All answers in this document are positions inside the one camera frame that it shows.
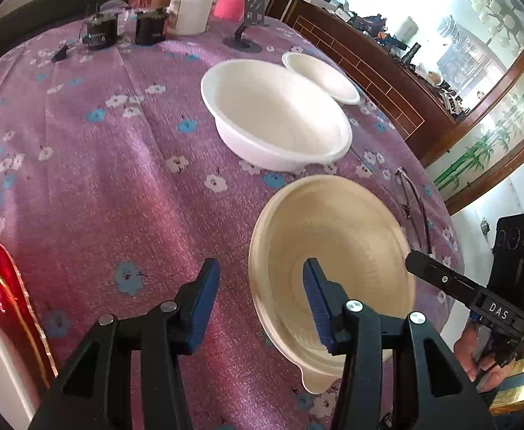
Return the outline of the person right hand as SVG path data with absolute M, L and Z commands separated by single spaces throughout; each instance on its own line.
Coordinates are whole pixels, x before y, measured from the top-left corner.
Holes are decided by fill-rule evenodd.
M 495 364 L 495 357 L 489 355 L 478 361 L 473 357 L 479 343 L 479 325 L 469 321 L 461 337 L 453 347 L 453 354 L 471 382 L 477 381 L 476 389 L 489 392 L 497 388 L 513 371 L 515 360 L 505 367 Z

